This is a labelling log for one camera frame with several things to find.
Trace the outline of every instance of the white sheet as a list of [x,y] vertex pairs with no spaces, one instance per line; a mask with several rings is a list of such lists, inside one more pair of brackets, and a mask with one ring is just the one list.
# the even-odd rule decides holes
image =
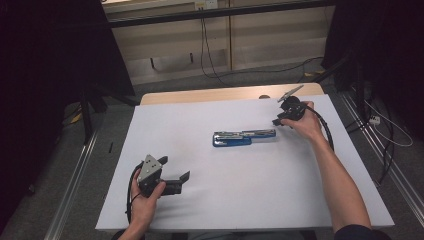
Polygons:
[[[360,189],[372,224],[393,225],[387,208],[328,96],[304,96],[328,123],[336,154]],[[320,174],[307,141],[274,127],[276,99],[136,107],[96,229],[128,226],[127,185],[133,168],[151,154],[168,156],[162,178],[191,171],[181,195],[158,201],[151,230],[236,231],[330,227]],[[277,130],[271,143],[215,148],[215,131]]]

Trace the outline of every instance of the gray carpet floor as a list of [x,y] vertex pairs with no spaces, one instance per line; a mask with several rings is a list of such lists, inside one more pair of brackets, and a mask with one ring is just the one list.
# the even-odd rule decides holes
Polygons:
[[[305,65],[305,71],[312,72],[321,69],[319,62],[318,60]],[[236,87],[294,83],[301,79],[302,67],[291,71],[279,71],[293,66],[296,66],[296,64],[253,69],[255,71],[273,72],[233,74],[223,77],[221,80],[227,85]],[[301,79],[302,82],[310,80],[310,78]],[[137,92],[137,96],[134,98],[140,100],[144,94],[150,92],[228,87],[225,84],[217,79],[205,76],[143,84],[134,87]],[[345,125],[352,122],[354,119],[335,91],[332,79],[324,81],[322,86],[324,91],[330,95],[342,122]],[[106,113],[92,113],[93,119],[102,119],[103,123],[100,126],[97,142],[86,166],[60,239],[110,239],[113,235],[96,231],[94,227],[125,141],[133,108],[113,99],[106,99],[106,101],[109,105]],[[399,141],[405,140],[401,134],[396,136],[399,137],[397,139]],[[371,177],[377,179],[381,174],[382,166],[375,152],[361,131],[351,133],[350,137]],[[63,128],[60,141],[49,164],[35,183],[35,194],[22,199],[0,240],[43,239],[45,237],[81,154],[83,140],[84,129],[81,121]],[[424,195],[424,178],[422,177],[424,176],[424,165],[422,164],[424,144],[422,141],[414,140],[415,143],[412,147],[396,148],[395,158],[402,171],[407,174],[411,184],[421,195]],[[390,177],[385,179],[378,191],[396,224],[394,227],[382,230],[389,234],[393,240],[424,239],[424,228],[418,222]],[[330,229],[317,229],[316,233],[318,239],[321,240],[332,239],[333,236]],[[147,239],[171,239],[171,235],[149,234]]]

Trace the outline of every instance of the sleeve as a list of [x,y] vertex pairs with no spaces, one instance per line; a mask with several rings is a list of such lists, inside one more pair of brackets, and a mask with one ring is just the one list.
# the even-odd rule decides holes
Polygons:
[[374,240],[372,230],[361,225],[348,225],[334,235],[334,240]]

